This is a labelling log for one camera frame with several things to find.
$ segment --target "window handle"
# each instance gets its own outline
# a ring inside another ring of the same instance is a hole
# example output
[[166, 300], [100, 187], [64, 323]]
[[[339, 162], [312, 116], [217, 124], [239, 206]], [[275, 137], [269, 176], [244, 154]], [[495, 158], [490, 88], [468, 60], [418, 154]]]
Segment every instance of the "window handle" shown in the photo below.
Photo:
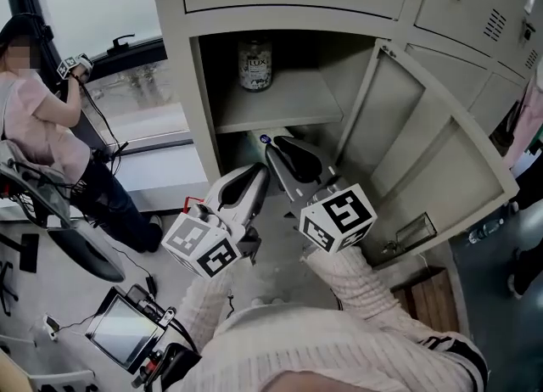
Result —
[[108, 54], [113, 55], [113, 54], [118, 54], [118, 53], [123, 53], [125, 51], [128, 51], [128, 42], [119, 43], [119, 40], [124, 39], [125, 37], [134, 37], [134, 36], [135, 36], [134, 34], [131, 34], [131, 35], [116, 37], [113, 40], [113, 47], [108, 49]]

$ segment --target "white knit sleeve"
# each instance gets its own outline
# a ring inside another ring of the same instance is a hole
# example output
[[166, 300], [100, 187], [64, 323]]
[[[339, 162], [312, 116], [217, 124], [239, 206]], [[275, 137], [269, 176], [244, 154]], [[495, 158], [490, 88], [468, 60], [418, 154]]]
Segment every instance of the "white knit sleeve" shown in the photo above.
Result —
[[435, 336], [433, 329], [405, 312], [367, 264], [356, 246], [329, 255], [322, 249], [309, 255], [305, 263], [327, 284], [344, 309], [380, 328], [392, 328], [420, 341]]
[[195, 278], [179, 306], [176, 318], [187, 329], [198, 351], [213, 338], [235, 268], [229, 267], [210, 281]]

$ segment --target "woman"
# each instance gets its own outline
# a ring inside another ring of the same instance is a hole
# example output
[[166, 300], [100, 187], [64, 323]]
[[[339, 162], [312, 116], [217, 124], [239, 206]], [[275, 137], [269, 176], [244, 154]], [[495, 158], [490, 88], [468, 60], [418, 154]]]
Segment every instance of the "woman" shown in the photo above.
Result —
[[112, 238], [139, 253], [155, 252], [162, 228], [154, 216], [147, 221], [104, 162], [67, 128], [81, 115], [78, 65], [68, 80], [68, 98], [62, 102], [34, 71], [39, 44], [30, 14], [15, 15], [0, 32], [0, 98], [6, 103], [3, 138], [16, 143], [36, 164], [59, 168], [71, 189], [70, 202], [97, 221]]
[[258, 306], [217, 327], [240, 262], [209, 282], [198, 277], [177, 318], [202, 359], [169, 391], [483, 392], [488, 373], [477, 348], [411, 319], [359, 248], [319, 249], [304, 261], [344, 311]]

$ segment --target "pink shirt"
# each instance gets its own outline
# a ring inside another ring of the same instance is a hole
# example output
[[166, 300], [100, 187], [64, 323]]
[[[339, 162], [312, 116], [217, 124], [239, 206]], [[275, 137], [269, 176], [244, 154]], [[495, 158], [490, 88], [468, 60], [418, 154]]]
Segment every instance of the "pink shirt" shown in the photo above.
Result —
[[79, 181], [91, 155], [90, 148], [67, 129], [40, 120], [34, 112], [50, 93], [36, 72], [18, 77], [11, 72], [0, 73], [0, 85], [15, 79], [4, 116], [4, 136], [15, 142], [32, 163], [55, 166], [62, 170], [66, 181]]
[[535, 134], [543, 125], [543, 88], [540, 87], [540, 67], [537, 68], [537, 75], [532, 77], [528, 84], [528, 90], [524, 97], [523, 111], [518, 118], [515, 132], [515, 139], [503, 157], [504, 163], [511, 169], [520, 159], [526, 148], [532, 142]]

